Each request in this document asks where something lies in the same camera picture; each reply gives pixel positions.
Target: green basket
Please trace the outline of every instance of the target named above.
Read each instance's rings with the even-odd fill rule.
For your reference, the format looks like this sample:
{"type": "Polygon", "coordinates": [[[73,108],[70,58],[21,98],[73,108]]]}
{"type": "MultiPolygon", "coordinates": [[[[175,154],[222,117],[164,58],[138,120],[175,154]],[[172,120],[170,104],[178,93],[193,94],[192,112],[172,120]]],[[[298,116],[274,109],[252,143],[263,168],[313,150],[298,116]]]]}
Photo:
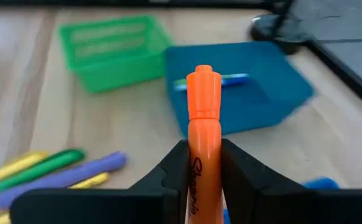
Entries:
{"type": "Polygon", "coordinates": [[[154,17],[64,25],[60,35],[68,68],[91,93],[165,75],[172,41],[154,17]]]}

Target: pen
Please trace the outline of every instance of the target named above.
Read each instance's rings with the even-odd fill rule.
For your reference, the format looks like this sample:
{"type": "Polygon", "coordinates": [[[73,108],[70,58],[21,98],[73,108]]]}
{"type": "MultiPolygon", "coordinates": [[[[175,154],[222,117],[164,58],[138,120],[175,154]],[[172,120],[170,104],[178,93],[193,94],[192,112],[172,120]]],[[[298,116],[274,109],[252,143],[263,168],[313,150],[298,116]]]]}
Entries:
{"type": "Polygon", "coordinates": [[[67,149],[53,154],[38,162],[36,165],[16,173],[8,179],[0,181],[0,191],[42,177],[45,174],[80,161],[84,159],[84,157],[84,152],[79,149],[67,149]]]}
{"type": "Polygon", "coordinates": [[[15,161],[0,168],[0,180],[31,167],[32,165],[45,159],[47,156],[49,156],[47,152],[32,152],[16,159],[15,161]]]}
{"type": "Polygon", "coordinates": [[[32,189],[63,188],[71,186],[82,180],[86,180],[102,172],[108,172],[122,168],[126,164],[126,155],[114,152],[102,159],[87,162],[78,167],[61,171],[35,181],[22,184],[0,193],[0,208],[7,209],[11,203],[21,194],[32,189]]]}
{"type": "Polygon", "coordinates": [[[221,189],[221,75],[199,65],[187,76],[191,153],[188,224],[223,224],[221,189]]]}
{"type": "MultiPolygon", "coordinates": [[[[89,189],[94,186],[98,186],[109,179],[109,173],[104,172],[102,174],[98,174],[90,179],[84,180],[78,184],[71,186],[71,189],[89,189]]],[[[0,215],[0,224],[10,224],[10,218],[8,213],[4,213],[0,215]]]]}
{"type": "MultiPolygon", "coordinates": [[[[249,79],[250,79],[250,76],[247,73],[222,75],[221,76],[221,85],[222,86],[240,85],[240,84],[246,83],[249,79]]],[[[174,89],[177,91],[187,90],[187,80],[181,79],[181,80],[174,81],[174,89]]]]}

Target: wooden table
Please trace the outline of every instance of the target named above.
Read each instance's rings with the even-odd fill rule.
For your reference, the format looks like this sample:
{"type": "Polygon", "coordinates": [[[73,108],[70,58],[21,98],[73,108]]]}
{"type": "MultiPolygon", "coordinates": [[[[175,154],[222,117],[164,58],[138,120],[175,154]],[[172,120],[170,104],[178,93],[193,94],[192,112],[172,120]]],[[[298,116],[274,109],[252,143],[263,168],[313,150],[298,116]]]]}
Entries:
{"type": "MultiPolygon", "coordinates": [[[[242,42],[258,10],[0,9],[0,166],[26,151],[80,146],[88,160],[127,152],[102,187],[127,188],[183,138],[164,79],[88,95],[64,66],[58,25],[157,16],[176,44],[242,42]]],[[[362,101],[313,53],[289,57],[317,94],[283,123],[226,136],[296,181],[325,175],[362,187],[362,101]]]]}

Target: blue plastic bin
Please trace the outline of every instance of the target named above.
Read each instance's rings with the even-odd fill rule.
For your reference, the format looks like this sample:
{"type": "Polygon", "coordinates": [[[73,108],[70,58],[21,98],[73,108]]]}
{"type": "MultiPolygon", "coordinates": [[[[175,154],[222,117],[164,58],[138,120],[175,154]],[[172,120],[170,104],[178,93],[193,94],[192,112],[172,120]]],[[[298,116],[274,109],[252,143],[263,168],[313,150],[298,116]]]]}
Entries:
{"type": "Polygon", "coordinates": [[[313,95],[312,87],[270,42],[171,47],[166,51],[167,91],[184,135],[188,133],[186,91],[174,81],[197,65],[211,65],[222,75],[248,73],[250,81],[222,88],[220,123],[223,134],[272,126],[313,95]]]}

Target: purple highlighter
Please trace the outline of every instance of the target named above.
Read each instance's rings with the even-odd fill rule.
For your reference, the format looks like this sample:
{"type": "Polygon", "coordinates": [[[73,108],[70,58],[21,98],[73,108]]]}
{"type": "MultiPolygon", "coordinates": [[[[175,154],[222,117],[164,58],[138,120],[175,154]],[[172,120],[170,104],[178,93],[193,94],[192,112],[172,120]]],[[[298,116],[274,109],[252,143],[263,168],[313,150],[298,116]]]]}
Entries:
{"type": "Polygon", "coordinates": [[[108,172],[122,168],[126,164],[126,155],[114,152],[102,159],[87,162],[81,166],[53,174],[27,184],[22,184],[0,193],[0,208],[8,209],[11,203],[28,190],[46,188],[65,188],[83,180],[89,179],[102,172],[108,172]]]}

